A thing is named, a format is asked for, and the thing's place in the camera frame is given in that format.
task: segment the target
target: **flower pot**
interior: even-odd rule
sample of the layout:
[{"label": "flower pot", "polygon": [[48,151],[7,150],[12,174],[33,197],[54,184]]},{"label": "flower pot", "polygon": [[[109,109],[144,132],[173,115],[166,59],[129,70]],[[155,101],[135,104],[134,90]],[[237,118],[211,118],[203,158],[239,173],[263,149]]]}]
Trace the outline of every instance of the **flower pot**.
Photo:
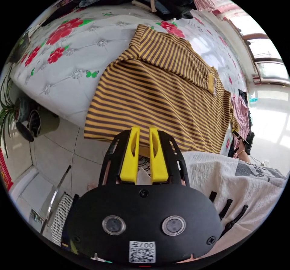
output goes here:
[{"label": "flower pot", "polygon": [[31,111],[27,126],[16,122],[16,128],[23,138],[33,142],[35,137],[57,130],[59,124],[59,116],[41,107],[39,110]]},{"label": "flower pot", "polygon": [[15,102],[15,110],[16,122],[24,122],[28,120],[31,111],[30,100],[25,97],[19,97]]},{"label": "flower pot", "polygon": [[28,118],[29,130],[33,132],[34,137],[57,130],[59,124],[59,116],[43,107],[39,110],[32,110]]}]

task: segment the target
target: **floral bedspread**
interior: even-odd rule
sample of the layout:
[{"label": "floral bedspread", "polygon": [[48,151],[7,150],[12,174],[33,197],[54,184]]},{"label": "floral bedspread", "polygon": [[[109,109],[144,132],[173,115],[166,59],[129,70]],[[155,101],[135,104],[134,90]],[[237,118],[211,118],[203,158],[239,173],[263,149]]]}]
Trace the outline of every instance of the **floral bedspread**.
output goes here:
[{"label": "floral bedspread", "polygon": [[[36,30],[12,79],[39,104],[83,128],[102,73],[128,47],[137,25],[145,24],[187,39],[217,69],[226,90],[245,91],[243,72],[225,37],[202,13],[193,16],[165,22],[130,4],[74,10]],[[229,126],[221,154],[227,155],[232,138]]]}]

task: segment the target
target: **blue object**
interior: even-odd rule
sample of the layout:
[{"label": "blue object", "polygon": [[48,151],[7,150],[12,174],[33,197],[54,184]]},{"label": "blue object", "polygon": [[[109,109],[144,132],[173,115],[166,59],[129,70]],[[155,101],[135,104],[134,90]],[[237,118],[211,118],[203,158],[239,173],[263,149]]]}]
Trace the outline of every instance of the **blue object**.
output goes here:
[{"label": "blue object", "polygon": [[252,103],[252,102],[256,102],[258,100],[258,98],[257,97],[254,97],[254,98],[250,98],[250,103]]}]

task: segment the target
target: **sticker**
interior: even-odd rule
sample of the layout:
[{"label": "sticker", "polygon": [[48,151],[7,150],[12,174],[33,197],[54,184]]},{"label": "sticker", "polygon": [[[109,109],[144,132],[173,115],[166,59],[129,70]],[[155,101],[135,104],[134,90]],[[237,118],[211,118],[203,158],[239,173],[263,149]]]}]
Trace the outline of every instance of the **sticker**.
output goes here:
[{"label": "sticker", "polygon": [[129,262],[131,263],[155,263],[155,242],[129,242]]}]

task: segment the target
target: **yellow and brown striped shirt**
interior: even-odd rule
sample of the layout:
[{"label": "yellow and brown striped shirt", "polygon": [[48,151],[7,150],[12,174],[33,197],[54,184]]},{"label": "yellow and brown striped shirt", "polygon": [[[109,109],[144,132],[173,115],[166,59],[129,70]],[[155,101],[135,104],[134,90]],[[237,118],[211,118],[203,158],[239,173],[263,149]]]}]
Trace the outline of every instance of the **yellow and brown striped shirt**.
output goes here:
[{"label": "yellow and brown striped shirt", "polygon": [[140,154],[149,156],[154,126],[172,135],[181,151],[220,153],[230,122],[238,130],[216,69],[188,41],[138,25],[129,48],[101,76],[84,137],[111,142],[139,126]]}]

